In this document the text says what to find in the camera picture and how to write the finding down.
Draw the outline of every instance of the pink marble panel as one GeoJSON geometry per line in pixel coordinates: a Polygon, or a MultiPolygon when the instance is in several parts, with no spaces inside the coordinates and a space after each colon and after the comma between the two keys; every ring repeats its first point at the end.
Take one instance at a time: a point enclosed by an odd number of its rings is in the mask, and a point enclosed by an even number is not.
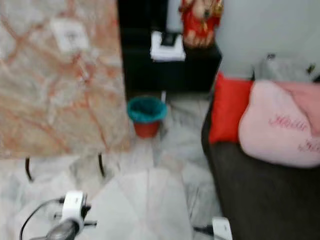
{"type": "Polygon", "coordinates": [[[0,158],[128,146],[117,1],[0,0],[0,158]],[[61,50],[55,20],[88,48],[61,50]]]}

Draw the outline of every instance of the red cushion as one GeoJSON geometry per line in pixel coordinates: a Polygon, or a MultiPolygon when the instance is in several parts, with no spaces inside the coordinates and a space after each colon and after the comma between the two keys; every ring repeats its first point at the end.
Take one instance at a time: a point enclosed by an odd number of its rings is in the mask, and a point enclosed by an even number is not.
{"type": "Polygon", "coordinates": [[[248,103],[253,81],[218,73],[211,113],[209,141],[238,143],[239,122],[248,103]]]}

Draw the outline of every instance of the gray object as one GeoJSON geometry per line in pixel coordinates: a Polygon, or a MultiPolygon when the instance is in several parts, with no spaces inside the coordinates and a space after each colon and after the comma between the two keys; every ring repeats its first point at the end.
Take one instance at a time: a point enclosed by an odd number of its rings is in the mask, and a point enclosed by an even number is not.
{"type": "Polygon", "coordinates": [[[67,220],[52,229],[46,236],[46,240],[74,240],[79,231],[76,222],[67,220]]]}
{"type": "Polygon", "coordinates": [[[256,80],[276,80],[278,82],[311,83],[308,72],[311,63],[300,57],[278,57],[274,53],[254,66],[256,80]]]}

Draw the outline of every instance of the statue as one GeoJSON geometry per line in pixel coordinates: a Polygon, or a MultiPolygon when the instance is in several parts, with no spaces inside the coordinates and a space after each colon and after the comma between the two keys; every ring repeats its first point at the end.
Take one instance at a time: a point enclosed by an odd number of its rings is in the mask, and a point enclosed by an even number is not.
{"type": "Polygon", "coordinates": [[[215,27],[224,11],[223,0],[182,0],[183,44],[190,49],[210,48],[215,42],[215,27]]]}

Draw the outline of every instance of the couch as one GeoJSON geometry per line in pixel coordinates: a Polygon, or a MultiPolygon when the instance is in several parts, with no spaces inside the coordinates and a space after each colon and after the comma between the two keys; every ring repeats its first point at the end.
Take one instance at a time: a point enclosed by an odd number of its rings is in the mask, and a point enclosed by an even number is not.
{"type": "Polygon", "coordinates": [[[212,104],[202,147],[233,239],[320,240],[320,167],[273,165],[246,155],[239,144],[210,144],[211,111],[212,104]]]}

